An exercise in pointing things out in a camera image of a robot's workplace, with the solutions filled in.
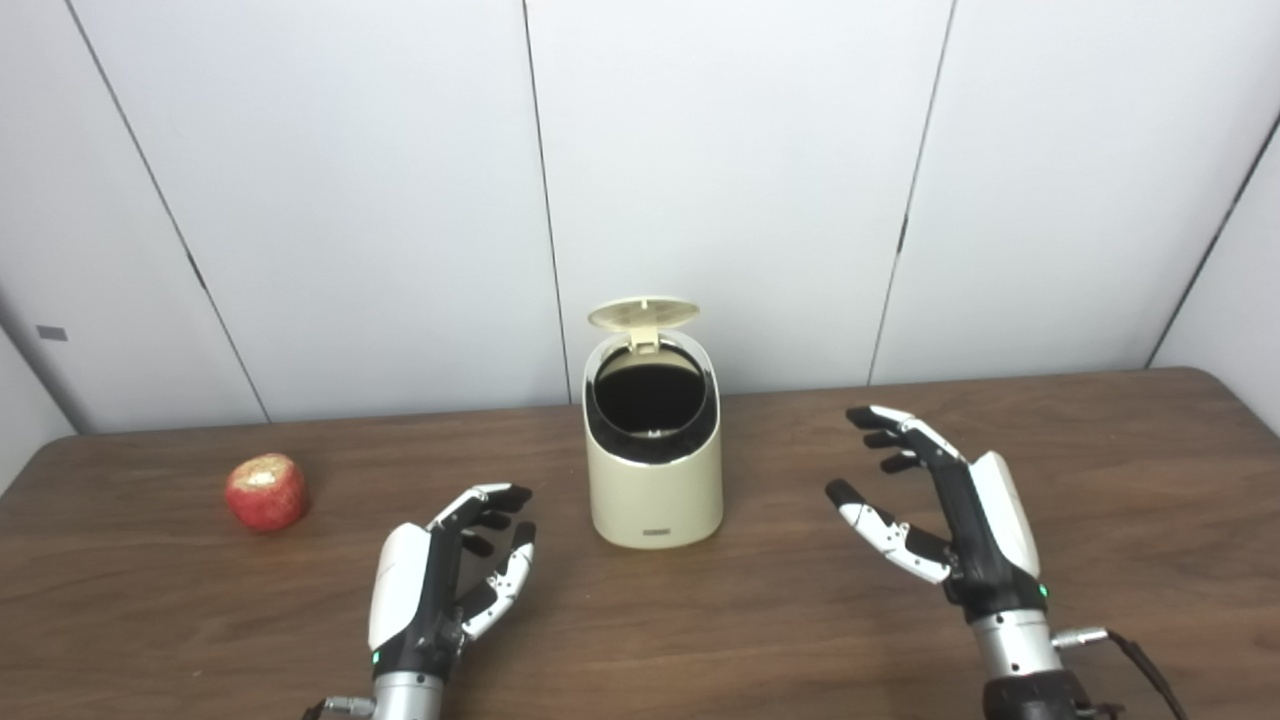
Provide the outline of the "white and black left hand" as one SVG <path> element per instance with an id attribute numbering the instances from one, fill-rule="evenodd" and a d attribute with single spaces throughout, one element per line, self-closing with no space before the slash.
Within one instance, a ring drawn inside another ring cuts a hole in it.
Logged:
<path id="1" fill-rule="evenodd" d="M 515 523 L 532 491 L 513 483 L 474 486 L 425 524 L 403 523 L 385 539 L 367 626 L 372 676 L 394 673 L 451 678 L 463 651 L 515 605 L 532 570 L 536 527 Z M 476 528 L 511 529 L 493 570 L 460 591 L 466 553 L 489 559 L 495 546 Z"/>

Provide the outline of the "white and black right hand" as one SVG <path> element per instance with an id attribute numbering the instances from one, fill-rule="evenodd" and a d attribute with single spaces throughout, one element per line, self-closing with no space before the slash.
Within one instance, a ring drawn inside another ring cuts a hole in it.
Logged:
<path id="1" fill-rule="evenodd" d="M 941 585 L 968 623 L 1001 612 L 1046 612 L 1041 561 L 1018 488 L 1004 457 L 988 451 L 968 460 L 920 418 L 867 405 L 846 418 L 869 448 L 895 448 L 881 461 L 886 474 L 929 473 L 950 530 L 938 537 L 870 503 L 849 482 L 831 480 L 826 495 L 840 516 L 881 556 Z"/>

